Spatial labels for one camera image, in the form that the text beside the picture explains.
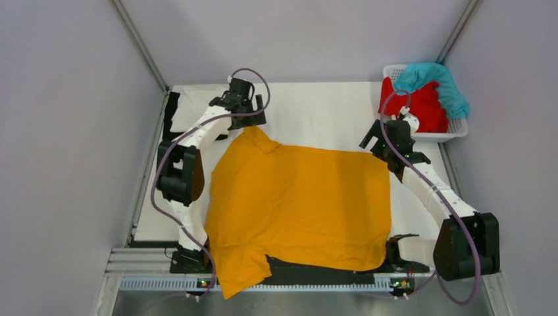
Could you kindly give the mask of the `yellow t shirt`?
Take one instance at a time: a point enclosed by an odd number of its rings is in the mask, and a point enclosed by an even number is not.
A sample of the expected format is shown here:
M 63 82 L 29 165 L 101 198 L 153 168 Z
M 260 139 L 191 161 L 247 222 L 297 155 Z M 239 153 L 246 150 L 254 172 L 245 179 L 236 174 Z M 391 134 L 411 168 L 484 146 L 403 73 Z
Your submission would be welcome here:
M 211 176 L 205 230 L 226 299 L 270 277 L 269 257 L 376 269 L 391 227 L 390 172 L 369 153 L 285 145 L 249 127 Z

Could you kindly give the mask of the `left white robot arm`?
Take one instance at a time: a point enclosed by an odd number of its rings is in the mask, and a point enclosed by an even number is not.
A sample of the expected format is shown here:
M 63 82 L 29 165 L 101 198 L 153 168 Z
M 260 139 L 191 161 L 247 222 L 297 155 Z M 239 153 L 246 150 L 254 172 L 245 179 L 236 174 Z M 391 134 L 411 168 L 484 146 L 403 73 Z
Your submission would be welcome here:
M 252 82 L 231 77 L 228 87 L 208 101 L 203 114 L 183 132 L 168 132 L 157 148 L 154 192 L 160 192 L 170 212 L 157 211 L 174 221 L 179 230 L 177 259 L 185 259 L 195 272 L 211 264 L 207 233 L 197 200 L 205 187 L 202 154 L 232 130 L 266 123 L 267 103 Z

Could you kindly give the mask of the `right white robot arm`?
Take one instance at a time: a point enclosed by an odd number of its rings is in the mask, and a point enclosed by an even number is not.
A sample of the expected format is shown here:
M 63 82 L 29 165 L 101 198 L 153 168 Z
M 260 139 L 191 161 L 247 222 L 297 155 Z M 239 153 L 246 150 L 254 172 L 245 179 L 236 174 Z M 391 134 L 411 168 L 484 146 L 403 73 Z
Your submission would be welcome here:
M 463 201 L 436 173 L 431 160 L 415 151 L 411 127 L 404 120 L 374 121 L 359 144 L 377 141 L 371 153 L 423 204 L 438 226 L 436 239 L 400 234 L 387 244 L 386 263 L 404 271 L 412 262 L 435 269 L 453 281 L 500 271 L 499 221 Z

